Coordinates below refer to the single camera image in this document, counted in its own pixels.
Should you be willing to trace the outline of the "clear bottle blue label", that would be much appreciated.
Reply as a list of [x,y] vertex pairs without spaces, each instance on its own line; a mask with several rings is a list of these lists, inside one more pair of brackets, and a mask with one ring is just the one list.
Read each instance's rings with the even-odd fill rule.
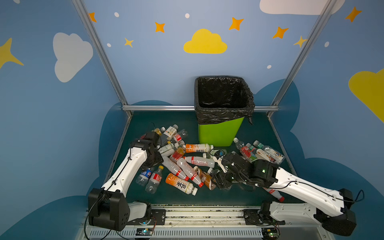
[[136,179],[136,183],[142,187],[145,187],[154,171],[154,168],[148,168],[142,171]]

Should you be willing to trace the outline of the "orange juice bottle front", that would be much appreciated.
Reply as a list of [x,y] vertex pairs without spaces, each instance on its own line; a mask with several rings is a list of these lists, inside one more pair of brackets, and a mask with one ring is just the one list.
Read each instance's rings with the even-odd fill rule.
[[195,188],[192,183],[190,183],[186,180],[183,180],[183,179],[175,176],[172,173],[168,174],[168,176],[166,178],[166,183],[168,185],[171,185],[171,186],[177,188],[178,190],[180,190],[181,192],[183,192],[187,195],[192,194],[193,196],[195,196],[197,194],[197,191],[198,191],[198,189]]

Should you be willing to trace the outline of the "white bottle red cap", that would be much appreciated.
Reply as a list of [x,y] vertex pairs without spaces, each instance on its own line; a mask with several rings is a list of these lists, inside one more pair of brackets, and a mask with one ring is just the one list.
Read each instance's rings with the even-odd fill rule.
[[201,167],[214,168],[216,163],[213,159],[207,159],[203,157],[184,157],[184,159],[189,164]]
[[204,183],[199,177],[198,173],[187,163],[184,158],[180,158],[177,160],[177,165],[184,171],[184,173],[201,188]]
[[162,156],[163,158],[163,165],[175,176],[179,177],[180,179],[183,179],[185,181],[189,180],[189,177],[183,172],[183,170],[173,161],[170,160],[170,158],[166,156]]

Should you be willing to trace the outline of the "brown coffee bottle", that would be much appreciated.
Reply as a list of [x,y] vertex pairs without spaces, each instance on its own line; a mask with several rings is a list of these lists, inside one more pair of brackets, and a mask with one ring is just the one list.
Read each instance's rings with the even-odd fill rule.
[[213,191],[216,188],[212,177],[208,173],[204,172],[198,166],[195,166],[194,170],[199,175],[201,181],[205,184],[205,186],[209,188],[209,190]]

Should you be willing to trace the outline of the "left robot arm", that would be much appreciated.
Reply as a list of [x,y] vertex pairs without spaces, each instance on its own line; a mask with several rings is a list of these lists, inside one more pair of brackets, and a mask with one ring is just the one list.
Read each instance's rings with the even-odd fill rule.
[[163,162],[158,151],[159,138],[159,134],[150,131],[143,138],[131,142],[125,159],[115,173],[101,188],[94,188],[89,193],[87,224],[120,232],[131,222],[148,224],[151,221],[151,205],[128,203],[126,196],[139,170],[150,170]]

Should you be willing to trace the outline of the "clear bottle red label front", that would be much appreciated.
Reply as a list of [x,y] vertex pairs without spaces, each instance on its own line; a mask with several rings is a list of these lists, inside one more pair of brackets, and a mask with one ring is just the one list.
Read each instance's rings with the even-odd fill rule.
[[150,194],[154,194],[162,181],[162,173],[163,173],[164,167],[159,166],[156,171],[154,171],[146,185],[145,191]]

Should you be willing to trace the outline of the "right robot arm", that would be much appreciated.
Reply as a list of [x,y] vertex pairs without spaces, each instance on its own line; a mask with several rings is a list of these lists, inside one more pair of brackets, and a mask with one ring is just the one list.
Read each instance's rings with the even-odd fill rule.
[[300,204],[264,201],[256,213],[245,211],[244,219],[250,225],[277,227],[290,222],[310,223],[344,237],[350,236],[357,226],[356,215],[351,211],[355,200],[347,189],[323,188],[263,159],[250,163],[236,153],[213,159],[220,166],[213,174],[219,189],[245,184],[281,191],[302,201]]

